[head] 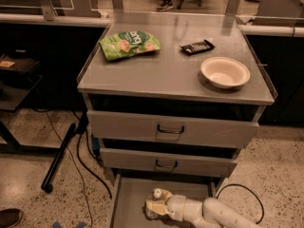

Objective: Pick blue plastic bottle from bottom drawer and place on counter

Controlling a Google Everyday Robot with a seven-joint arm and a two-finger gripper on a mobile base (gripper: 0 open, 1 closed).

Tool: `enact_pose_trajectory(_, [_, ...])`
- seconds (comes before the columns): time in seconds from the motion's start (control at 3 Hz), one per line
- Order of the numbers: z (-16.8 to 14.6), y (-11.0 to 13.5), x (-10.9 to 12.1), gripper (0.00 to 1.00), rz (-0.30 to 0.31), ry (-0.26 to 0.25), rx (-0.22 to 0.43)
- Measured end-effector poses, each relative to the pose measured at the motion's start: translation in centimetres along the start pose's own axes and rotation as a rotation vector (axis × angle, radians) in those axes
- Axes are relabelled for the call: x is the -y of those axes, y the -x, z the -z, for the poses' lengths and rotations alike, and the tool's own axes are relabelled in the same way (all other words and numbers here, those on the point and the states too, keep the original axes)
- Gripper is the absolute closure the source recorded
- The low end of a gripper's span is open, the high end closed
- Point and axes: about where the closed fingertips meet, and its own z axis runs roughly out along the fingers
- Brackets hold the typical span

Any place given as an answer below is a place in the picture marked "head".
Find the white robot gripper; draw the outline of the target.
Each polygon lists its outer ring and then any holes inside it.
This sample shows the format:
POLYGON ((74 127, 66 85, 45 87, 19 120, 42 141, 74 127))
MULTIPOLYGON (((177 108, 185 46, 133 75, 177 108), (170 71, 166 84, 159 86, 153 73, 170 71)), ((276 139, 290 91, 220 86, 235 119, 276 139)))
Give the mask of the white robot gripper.
POLYGON ((147 200, 145 202, 145 211, 149 217, 167 215, 177 221, 197 222, 203 220, 202 202, 189 199, 182 195, 173 195, 168 190, 161 190, 161 197, 167 200, 147 200))

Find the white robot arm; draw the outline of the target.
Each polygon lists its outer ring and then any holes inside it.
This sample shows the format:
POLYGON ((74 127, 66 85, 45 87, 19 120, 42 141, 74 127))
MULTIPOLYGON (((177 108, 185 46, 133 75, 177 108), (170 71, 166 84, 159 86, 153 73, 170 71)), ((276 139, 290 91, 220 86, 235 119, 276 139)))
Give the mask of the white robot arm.
POLYGON ((218 199, 208 197, 198 201, 160 188, 145 200, 145 212, 151 219, 168 216, 175 221, 190 222, 195 228, 261 228, 218 199))

